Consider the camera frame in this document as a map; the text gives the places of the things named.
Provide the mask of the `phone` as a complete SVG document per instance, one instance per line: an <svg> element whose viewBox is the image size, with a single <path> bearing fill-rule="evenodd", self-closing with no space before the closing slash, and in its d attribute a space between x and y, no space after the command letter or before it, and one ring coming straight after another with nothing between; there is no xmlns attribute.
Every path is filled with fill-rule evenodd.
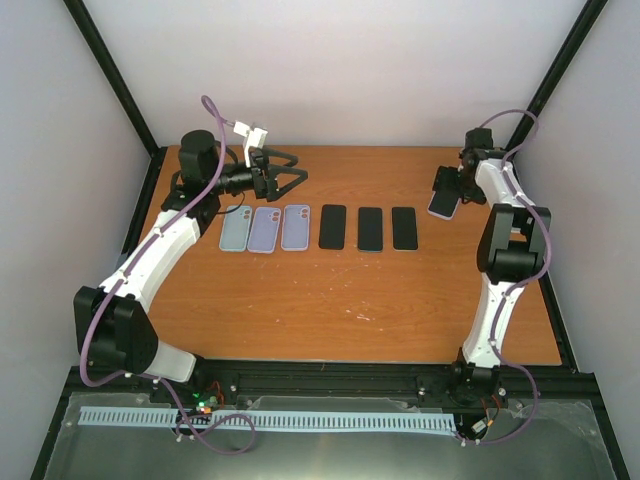
<svg viewBox="0 0 640 480"><path fill-rule="evenodd" d="M451 220L457 210L460 197L453 190L434 191L427 207L427 212L437 218Z"/></svg>
<svg viewBox="0 0 640 480"><path fill-rule="evenodd" d="M393 248L398 251L418 249L416 212L412 207L393 207L392 233Z"/></svg>
<svg viewBox="0 0 640 480"><path fill-rule="evenodd" d="M358 250L381 252L383 243L382 209L379 207L360 207L358 209Z"/></svg>

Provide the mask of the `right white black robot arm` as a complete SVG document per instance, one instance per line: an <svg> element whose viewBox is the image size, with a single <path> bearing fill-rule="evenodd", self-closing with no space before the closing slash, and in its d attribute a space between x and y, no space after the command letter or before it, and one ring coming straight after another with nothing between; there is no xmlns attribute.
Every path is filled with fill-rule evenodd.
<svg viewBox="0 0 640 480"><path fill-rule="evenodd" d="M502 346L515 304L546 266L551 213L526 196L507 152L494 146L490 128L469 130L459 159L457 167L438 168L428 213L450 220L463 203L490 207L476 253L479 304L448 387L450 398L467 406L499 388Z"/></svg>

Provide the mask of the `black smartphone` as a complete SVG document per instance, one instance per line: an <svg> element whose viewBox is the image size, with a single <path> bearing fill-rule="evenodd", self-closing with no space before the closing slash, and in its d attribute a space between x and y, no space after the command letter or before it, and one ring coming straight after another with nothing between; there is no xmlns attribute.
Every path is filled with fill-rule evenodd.
<svg viewBox="0 0 640 480"><path fill-rule="evenodd" d="M325 204L321 209L318 245L321 249L342 250L346 235L345 205Z"/></svg>

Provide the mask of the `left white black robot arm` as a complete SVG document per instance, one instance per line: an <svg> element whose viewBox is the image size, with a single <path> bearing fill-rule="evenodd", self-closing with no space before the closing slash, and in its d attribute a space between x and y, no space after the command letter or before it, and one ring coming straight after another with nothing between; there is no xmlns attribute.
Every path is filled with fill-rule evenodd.
<svg viewBox="0 0 640 480"><path fill-rule="evenodd" d="M91 360L114 375L134 374L173 381L186 402L201 400L208 378L199 357L161 341L148 317L160 286L180 258L206 233L221 212L224 194L247 191L273 202L308 178L295 155L265 146L262 130L247 132L250 145L231 163L224 140L206 130L186 133L178 150L179 169L151 230L124 263L97 287L81 287L73 300L82 381Z"/></svg>

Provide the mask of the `light blue phone case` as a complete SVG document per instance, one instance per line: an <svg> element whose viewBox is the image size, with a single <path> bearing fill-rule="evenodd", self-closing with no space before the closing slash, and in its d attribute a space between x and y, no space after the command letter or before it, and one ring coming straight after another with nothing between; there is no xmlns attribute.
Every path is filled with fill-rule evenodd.
<svg viewBox="0 0 640 480"><path fill-rule="evenodd" d="M239 253L247 248L253 209L247 205L232 205L224 212L219 240L223 252Z"/></svg>

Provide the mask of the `lavender phone case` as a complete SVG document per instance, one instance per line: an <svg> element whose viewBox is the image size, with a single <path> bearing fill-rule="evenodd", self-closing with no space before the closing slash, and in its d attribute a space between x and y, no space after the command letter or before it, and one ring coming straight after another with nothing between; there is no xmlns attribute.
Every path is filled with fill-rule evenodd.
<svg viewBox="0 0 640 480"><path fill-rule="evenodd" d="M311 209L305 204L284 208L281 248L284 251L305 251L309 247Z"/></svg>
<svg viewBox="0 0 640 480"><path fill-rule="evenodd" d="M247 250L256 254L275 251L281 220L281 209L258 207L255 210L247 243Z"/></svg>

